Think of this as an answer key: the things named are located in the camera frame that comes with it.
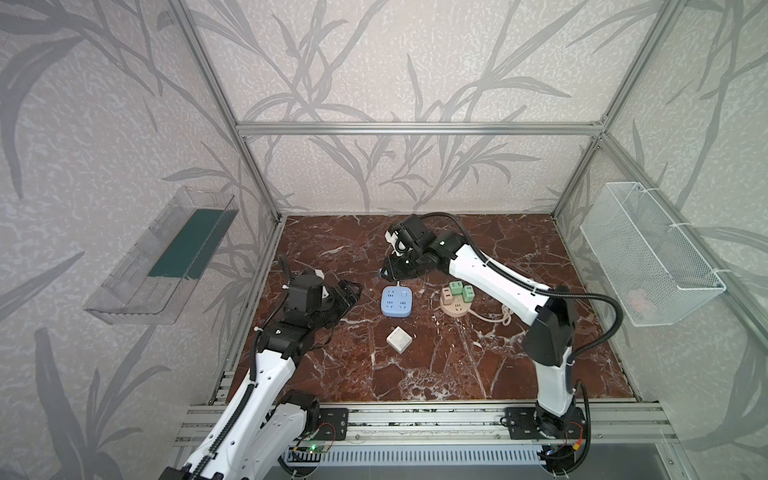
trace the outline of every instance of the black mounting plate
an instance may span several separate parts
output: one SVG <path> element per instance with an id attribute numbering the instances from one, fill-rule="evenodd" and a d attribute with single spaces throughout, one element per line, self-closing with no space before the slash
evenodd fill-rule
<path id="1" fill-rule="evenodd" d="M 346 427 L 349 423 L 349 409 L 325 409 L 320 407 L 320 425 L 328 423 L 333 425 L 323 425 L 320 430 L 312 437 L 312 440 L 334 440 L 333 430 L 336 430 L 336 440 L 346 439 Z"/>
<path id="2" fill-rule="evenodd" d="M 548 437 L 543 436 L 536 426 L 535 407 L 507 407 L 504 409 L 504 416 L 501 423 L 509 430 L 509 438 L 511 440 L 544 440 Z M 574 422 L 580 422 L 585 425 L 584 413 L 580 408 L 574 409 L 574 415 L 578 416 L 578 420 Z M 581 434 L 580 429 L 572 424 L 568 423 L 568 429 L 560 432 L 555 438 L 565 440 L 566 433 L 568 438 L 577 439 Z"/>

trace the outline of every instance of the white junction box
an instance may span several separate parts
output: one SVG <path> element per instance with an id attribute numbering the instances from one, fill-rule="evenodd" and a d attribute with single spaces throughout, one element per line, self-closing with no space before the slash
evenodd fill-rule
<path id="1" fill-rule="evenodd" d="M 411 344 L 413 341 L 413 338 L 406 333 L 406 331 L 400 327 L 397 327 L 392 331 L 392 333 L 389 334 L 388 337 L 386 337 L 386 342 L 395 350 L 397 350 L 397 353 L 401 354 L 405 352 L 405 350 L 408 348 L 408 345 Z"/>

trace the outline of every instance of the wire basket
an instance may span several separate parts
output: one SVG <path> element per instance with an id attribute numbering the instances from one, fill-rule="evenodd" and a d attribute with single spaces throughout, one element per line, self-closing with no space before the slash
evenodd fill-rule
<path id="1" fill-rule="evenodd" d="M 581 232 L 635 326 L 672 325 L 725 291 L 642 184 L 605 184 Z"/>

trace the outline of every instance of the blue power strip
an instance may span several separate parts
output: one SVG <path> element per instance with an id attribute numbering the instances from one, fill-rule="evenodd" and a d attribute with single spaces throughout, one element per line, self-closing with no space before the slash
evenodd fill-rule
<path id="1" fill-rule="evenodd" d="M 382 313 L 403 318 L 411 314 L 413 292 L 407 286 L 388 286 L 382 292 Z"/>

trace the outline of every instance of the white power cord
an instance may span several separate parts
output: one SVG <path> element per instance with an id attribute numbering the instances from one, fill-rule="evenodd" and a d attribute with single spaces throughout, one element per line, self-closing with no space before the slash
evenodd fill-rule
<path id="1" fill-rule="evenodd" d="M 489 319 L 485 318 L 482 315 L 478 315 L 477 312 L 475 312 L 473 309 L 469 309 L 469 312 L 478 317 L 480 320 L 483 320 L 488 323 L 500 323 L 504 326 L 509 325 L 512 322 L 512 311 L 509 309 L 508 306 L 502 305 L 502 317 L 500 319 Z"/>

